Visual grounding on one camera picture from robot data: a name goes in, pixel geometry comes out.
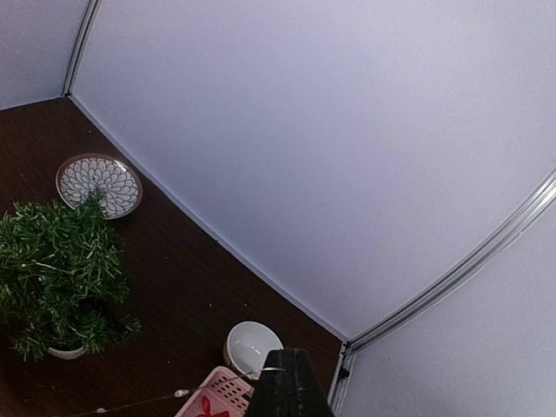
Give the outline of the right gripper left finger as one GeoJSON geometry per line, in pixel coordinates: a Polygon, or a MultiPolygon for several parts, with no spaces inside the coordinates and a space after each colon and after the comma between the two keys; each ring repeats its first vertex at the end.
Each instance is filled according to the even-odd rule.
{"type": "Polygon", "coordinates": [[[290,348],[268,353],[249,402],[248,416],[289,416],[294,358],[295,351],[290,348]]]}

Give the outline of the small green christmas tree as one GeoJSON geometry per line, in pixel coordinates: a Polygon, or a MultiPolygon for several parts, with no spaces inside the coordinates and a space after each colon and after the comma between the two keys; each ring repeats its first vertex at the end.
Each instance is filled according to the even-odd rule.
{"type": "Polygon", "coordinates": [[[1,218],[1,321],[25,360],[50,349],[98,354],[141,331],[122,309],[129,275],[103,198],[97,189],[73,209],[15,203],[1,218]]]}

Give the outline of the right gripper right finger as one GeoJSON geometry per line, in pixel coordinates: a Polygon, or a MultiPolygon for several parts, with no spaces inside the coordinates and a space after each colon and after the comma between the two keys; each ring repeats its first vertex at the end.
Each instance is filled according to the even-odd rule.
{"type": "Polygon", "coordinates": [[[293,362],[293,416],[333,416],[308,353],[296,349],[293,362]]]}

